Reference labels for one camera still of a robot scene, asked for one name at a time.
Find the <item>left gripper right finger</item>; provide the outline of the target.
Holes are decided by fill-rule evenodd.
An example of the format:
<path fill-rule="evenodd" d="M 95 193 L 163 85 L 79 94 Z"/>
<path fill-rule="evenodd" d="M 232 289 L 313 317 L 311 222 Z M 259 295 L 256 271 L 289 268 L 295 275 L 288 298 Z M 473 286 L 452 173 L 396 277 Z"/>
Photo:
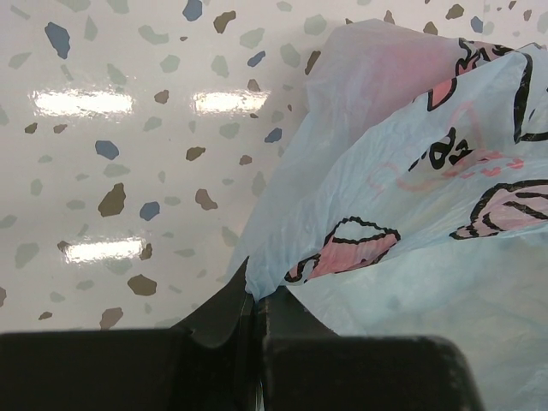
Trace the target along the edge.
<path fill-rule="evenodd" d="M 342 337 L 286 288 L 259 303 L 268 410 L 482 410 L 465 356 L 435 336 Z"/>

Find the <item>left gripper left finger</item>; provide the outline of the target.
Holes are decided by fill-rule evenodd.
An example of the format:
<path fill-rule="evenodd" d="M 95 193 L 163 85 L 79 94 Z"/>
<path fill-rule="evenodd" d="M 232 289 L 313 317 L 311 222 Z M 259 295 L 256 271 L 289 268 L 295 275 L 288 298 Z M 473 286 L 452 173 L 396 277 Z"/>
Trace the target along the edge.
<path fill-rule="evenodd" d="M 255 409 L 245 274 L 165 329 L 2 335 L 2 409 Z"/>

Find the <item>blue printed plastic bag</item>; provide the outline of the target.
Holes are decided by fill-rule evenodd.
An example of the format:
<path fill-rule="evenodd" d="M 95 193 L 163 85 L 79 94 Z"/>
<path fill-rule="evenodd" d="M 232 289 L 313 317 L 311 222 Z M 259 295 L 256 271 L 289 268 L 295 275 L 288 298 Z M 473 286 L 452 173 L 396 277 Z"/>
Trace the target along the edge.
<path fill-rule="evenodd" d="M 229 270 L 343 335 L 430 334 L 490 410 L 547 407 L 547 49 L 335 29 Z"/>

